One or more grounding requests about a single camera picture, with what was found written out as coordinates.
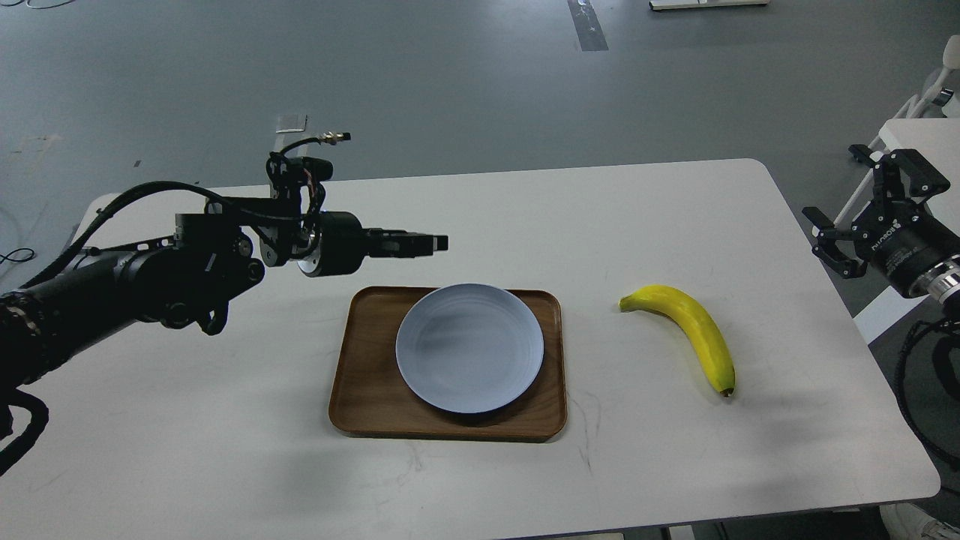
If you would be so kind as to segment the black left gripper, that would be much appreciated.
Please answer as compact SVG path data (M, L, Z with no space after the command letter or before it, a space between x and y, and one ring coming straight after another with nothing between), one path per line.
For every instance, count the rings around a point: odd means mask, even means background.
M298 261L309 278L350 275L371 259L418 259L449 249L447 235L399 229L367 229L345 211L322 211L312 229L314 249Z

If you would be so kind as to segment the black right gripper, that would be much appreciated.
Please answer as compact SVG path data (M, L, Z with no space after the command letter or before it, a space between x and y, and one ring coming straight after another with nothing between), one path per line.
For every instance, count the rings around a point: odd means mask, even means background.
M867 167L865 158L853 159ZM860 279L871 266L903 298L926 295L926 274L959 253L956 233L926 212L927 202L949 191L951 182L916 149L878 151L871 164L868 199L855 226L838 228L817 206L802 208L814 227L811 252L842 279ZM838 242L853 243L856 256Z

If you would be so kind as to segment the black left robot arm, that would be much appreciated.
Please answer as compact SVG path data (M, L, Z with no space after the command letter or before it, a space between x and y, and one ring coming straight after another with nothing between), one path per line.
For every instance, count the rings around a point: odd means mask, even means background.
M345 211L325 211L328 160L292 156L328 132L268 154L267 197L227 197L177 181L144 182L96 213L75 242L20 288L2 296L3 472L34 448L50 419L24 386L135 322L168 329L198 325L218 335L230 302L263 281L267 268L298 263L308 277L350 275L366 259L417 259L449 248L445 235L365 228ZM109 248L90 239L123 209L147 197L187 191L205 198L200 213L179 213L172 235Z

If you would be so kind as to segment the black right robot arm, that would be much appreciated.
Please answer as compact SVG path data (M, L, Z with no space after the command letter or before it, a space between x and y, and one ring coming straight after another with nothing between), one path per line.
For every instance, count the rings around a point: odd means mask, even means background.
M958 320L959 239L926 205L950 181L915 149L884 154L853 144L849 152L871 170L871 197L849 226L806 206L802 214L815 229L812 253L842 279L860 279L874 267L901 297L930 296Z

